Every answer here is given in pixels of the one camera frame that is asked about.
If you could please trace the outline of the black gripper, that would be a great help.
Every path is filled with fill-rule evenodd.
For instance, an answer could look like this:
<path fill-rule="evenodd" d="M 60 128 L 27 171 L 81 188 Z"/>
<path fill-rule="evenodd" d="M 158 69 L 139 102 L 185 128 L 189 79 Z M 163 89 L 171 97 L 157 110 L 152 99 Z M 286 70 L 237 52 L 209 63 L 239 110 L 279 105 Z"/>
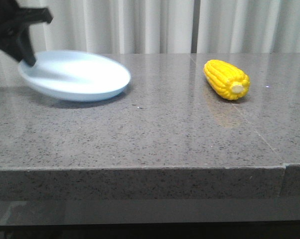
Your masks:
<path fill-rule="evenodd" d="M 32 24 L 50 24 L 53 16 L 44 8 L 20 7 L 15 0 L 0 0 L 0 50 L 28 66 L 34 66 L 36 57 L 30 40 Z"/>

